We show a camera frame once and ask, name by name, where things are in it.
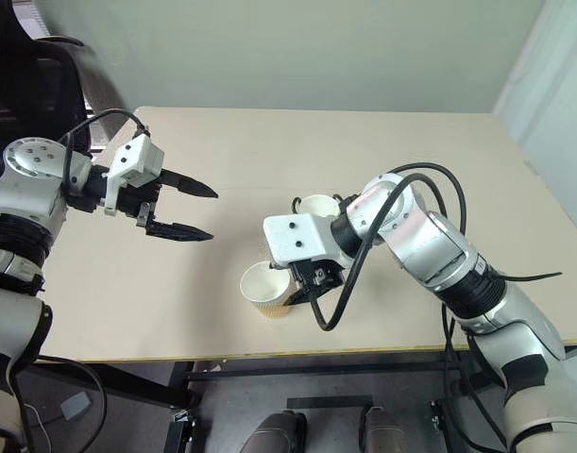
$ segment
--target paper cup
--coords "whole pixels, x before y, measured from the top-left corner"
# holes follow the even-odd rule
[[[296,289],[288,269],[269,269],[269,261],[250,266],[240,280],[240,291],[257,310],[268,318],[280,318],[288,314],[284,303]]]
[[[299,214],[314,214],[320,217],[338,215],[341,213],[338,208],[338,201],[327,195],[309,195],[300,200],[296,206]]]

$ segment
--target robotic arm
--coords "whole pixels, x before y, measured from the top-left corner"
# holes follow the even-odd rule
[[[53,314],[36,297],[42,265],[59,235],[68,206],[93,212],[98,205],[136,219],[145,234],[174,241],[206,241],[193,226],[155,220],[162,185],[195,196],[217,197],[205,184],[162,169],[163,152],[138,128],[116,150],[110,168],[93,165],[71,147],[25,138],[4,152],[0,177],[0,450],[30,445],[15,376],[36,360]]]
[[[374,244],[386,243],[401,267],[442,300],[479,362],[506,388],[509,451],[577,452],[577,384],[565,372],[558,331],[445,216],[426,211],[410,185],[400,186],[402,180],[391,173],[374,178],[346,200],[338,217],[264,220],[272,265],[290,268],[300,287],[291,303],[310,301],[320,326],[333,328],[337,319],[320,322],[316,299],[344,283],[341,271],[378,226]]]

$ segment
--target silver robot arm segment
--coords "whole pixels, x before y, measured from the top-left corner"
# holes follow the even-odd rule
[[[326,260],[349,268],[401,180],[393,174],[373,179],[338,217],[266,218],[263,230],[273,262],[293,272],[308,262],[316,274],[321,269],[317,263]],[[577,384],[565,372],[557,329],[448,219],[425,211],[419,200],[408,187],[382,221],[375,243],[385,242],[403,269],[443,301],[467,333],[472,352],[505,387],[509,449],[577,452]],[[307,245],[311,238],[317,247]],[[295,277],[302,279],[299,273]]]

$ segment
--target black cable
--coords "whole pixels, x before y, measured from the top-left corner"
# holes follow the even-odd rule
[[[540,274],[539,276],[527,276],[527,277],[512,277],[498,274],[497,278],[501,278],[502,280],[507,281],[536,281],[536,280],[542,280],[544,278],[558,277],[562,275],[563,275],[562,272],[552,272],[550,274]]]
[[[84,446],[82,446],[77,453],[84,453],[87,449],[91,446],[94,440],[97,438],[101,429],[103,428],[106,422],[106,416],[108,415],[108,394],[106,393],[106,389],[103,387],[103,382],[89,365],[85,365],[84,363],[80,363],[79,361],[71,361],[70,359],[65,359],[62,357],[54,357],[54,356],[39,356],[39,360],[41,361],[56,361],[58,363],[66,363],[68,365],[72,365],[75,368],[78,368],[88,374],[91,379],[94,381],[99,393],[101,394],[101,415],[99,416],[99,424],[97,428],[91,435],[91,437],[87,440]]]
[[[69,131],[67,131],[65,134],[63,134],[61,137],[59,137],[58,142],[59,143],[65,143],[65,157],[63,160],[63,175],[61,177],[61,187],[63,189],[63,192],[68,195],[70,193],[70,168],[72,165],[72,153],[74,152],[74,135],[82,128],[88,126],[91,123],[94,123],[97,120],[100,120],[101,118],[103,118],[104,116],[108,116],[111,115],[113,113],[118,113],[118,114],[122,114],[127,116],[128,118],[130,118],[131,120],[133,120],[135,122],[135,124],[137,125],[137,131],[139,132],[146,132],[146,127],[145,125],[142,123],[142,121],[137,118],[137,116],[134,113],[131,113],[128,110],[124,110],[124,109],[107,109],[107,110],[103,110],[99,113],[97,113],[96,115],[93,115],[91,118],[83,121],[82,123],[74,126],[72,129],[70,129]]]
[[[457,363],[459,363],[458,358],[456,356],[456,352],[454,351],[454,348],[453,348],[453,344],[451,342],[451,336],[453,335],[453,331],[454,331],[454,327],[455,327],[456,323],[452,319],[450,322],[450,327],[448,327],[448,311],[447,311],[445,305],[441,306],[441,321],[442,321],[442,325],[443,325],[443,332],[444,332],[444,335],[446,337],[446,347],[444,349],[443,391],[444,391],[444,396],[445,396],[447,414],[451,420],[451,423],[454,426],[454,429],[456,430],[458,435],[471,448],[473,448],[477,451],[481,451],[483,453],[503,453],[500,450],[496,450],[494,448],[490,448],[490,447],[484,446],[484,445],[479,445],[479,444],[471,441],[470,438],[467,436],[467,434],[462,429],[462,427],[460,426],[460,423],[458,422],[455,410],[454,410],[453,406],[451,405],[451,395],[450,395],[450,389],[448,386],[448,362],[450,360],[450,355],[452,355],[454,360]],[[459,371],[461,371],[461,373],[462,373],[462,364],[459,363],[458,367],[459,367]]]
[[[467,388],[468,393],[470,394],[473,401],[477,405],[479,412],[484,417],[487,424],[492,428],[492,431],[494,431],[494,433],[496,434],[498,439],[500,439],[501,444],[506,446],[506,437],[502,433],[501,429],[498,427],[498,424],[494,421],[492,416],[489,414],[489,412],[485,408],[484,403],[481,401],[481,399],[477,395],[477,392],[475,391],[473,386],[470,384],[470,379],[468,377],[468,374],[467,374],[463,364],[459,361],[458,356],[456,354],[456,351],[454,350],[454,346],[451,342],[451,336],[453,334],[453,327],[455,325],[455,321],[453,319],[451,320],[451,323],[450,323],[450,335],[448,336],[448,334],[446,333],[447,327],[448,327],[447,317],[448,317],[448,315],[447,315],[446,306],[442,305],[441,319],[442,319],[442,324],[443,324],[443,329],[444,329],[444,335],[446,335],[446,350],[448,351],[448,353],[451,354],[453,361],[458,365],[458,371],[460,372],[460,379],[465,384],[465,387]]]
[[[61,175],[61,189],[66,195],[70,194],[70,165],[72,165],[72,153],[74,152],[74,134],[68,137],[65,145],[65,156],[63,158],[63,174]]]
[[[130,118],[131,120],[133,120],[135,122],[135,124],[137,125],[138,129],[141,130],[145,130],[145,125],[141,122],[141,120],[139,118],[137,118],[137,116],[128,111],[128,110],[124,110],[124,109],[107,109],[107,110],[103,110],[100,111],[99,113],[97,113],[96,115],[93,115],[91,118],[83,121],[82,123],[74,126],[73,128],[71,128],[70,130],[68,130],[65,134],[63,134],[61,137],[59,137],[58,142],[59,143],[65,143],[65,141],[71,136],[74,135],[75,133],[77,133],[80,129],[88,126],[91,123],[94,123],[95,121],[103,118],[104,116],[108,116],[108,115],[112,115],[113,113],[118,113],[121,115],[125,115],[126,117]]]
[[[454,175],[454,173],[452,173],[443,165],[432,162],[406,163],[405,165],[400,165],[399,167],[396,167],[387,173],[399,173],[405,172],[406,170],[418,170],[421,168],[435,170],[450,180],[451,185],[454,186],[454,190],[458,195],[458,204],[460,206],[460,232],[465,234],[467,232],[467,201],[465,199],[465,191],[463,191],[462,186],[460,185],[460,181],[458,181],[458,178]]]
[[[376,217],[374,218],[374,221],[370,225],[370,228],[367,231],[365,238],[362,240],[362,243],[360,244],[360,248],[357,251],[357,254],[355,255],[353,264],[351,266],[351,270],[349,271],[347,280],[345,281],[345,286],[343,287],[343,291],[341,292],[341,295],[338,298],[336,308],[334,309],[334,313],[332,314],[330,321],[326,322],[326,320],[324,319],[324,314],[319,308],[319,305],[317,305],[317,297],[315,297],[314,294],[309,294],[309,301],[311,302],[312,309],[314,310],[315,320],[322,328],[322,330],[330,331],[333,328],[335,328],[338,322],[340,321],[341,317],[343,316],[343,312],[345,311],[345,307],[347,306],[348,299],[351,296],[351,292],[355,287],[357,277],[360,275],[360,271],[362,270],[362,266],[364,265],[364,260],[365,257],[367,256],[367,252],[370,250],[370,248],[372,248],[372,243],[374,242],[374,239],[376,238],[376,235],[378,234],[379,229],[381,228],[384,218],[389,213],[389,210],[393,208],[393,205],[398,201],[399,197],[401,196],[401,193],[414,181],[422,181],[427,186],[429,186],[429,188],[433,192],[433,195],[437,199],[437,204],[439,205],[440,212],[443,215],[448,215],[446,212],[446,205],[443,201],[441,193],[439,192],[439,189],[437,189],[437,186],[435,185],[432,179],[430,179],[426,175],[422,175],[421,173],[414,173],[402,179],[399,182],[399,184],[395,186],[395,189],[391,191],[386,201],[382,204],[382,207],[376,214]]]

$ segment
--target floor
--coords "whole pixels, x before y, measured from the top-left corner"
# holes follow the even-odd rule
[[[336,356],[323,359],[325,363],[408,361],[408,354]],[[317,364],[319,359],[302,358],[298,364]],[[230,370],[244,367],[294,366],[295,360],[199,362],[198,370]],[[133,374],[166,383],[172,363],[139,363],[118,365]],[[27,403],[34,405],[43,421],[60,414],[59,403],[84,389],[29,373],[20,376],[20,386]],[[371,397],[375,405],[384,406],[407,433],[410,452],[445,452],[443,435],[433,429],[430,401],[443,393],[441,374],[438,372],[375,373],[334,376],[267,376],[235,377],[231,379],[195,382],[192,387],[204,393],[197,410],[200,421],[196,453],[239,452],[250,432],[273,411],[286,407],[287,398],[312,396],[358,395]],[[86,391],[93,405],[78,420],[63,419],[46,425],[56,453],[74,453],[96,426],[98,394]],[[483,394],[489,410],[498,415],[503,396],[500,389]],[[459,412],[470,437],[488,446],[499,447],[493,434],[479,418],[469,401],[460,398]],[[301,410],[309,421],[307,449],[316,453],[357,452],[357,429],[362,408]],[[175,411],[110,396],[107,423],[90,452],[161,452],[166,430]],[[32,429],[37,453],[48,451],[42,431]]]

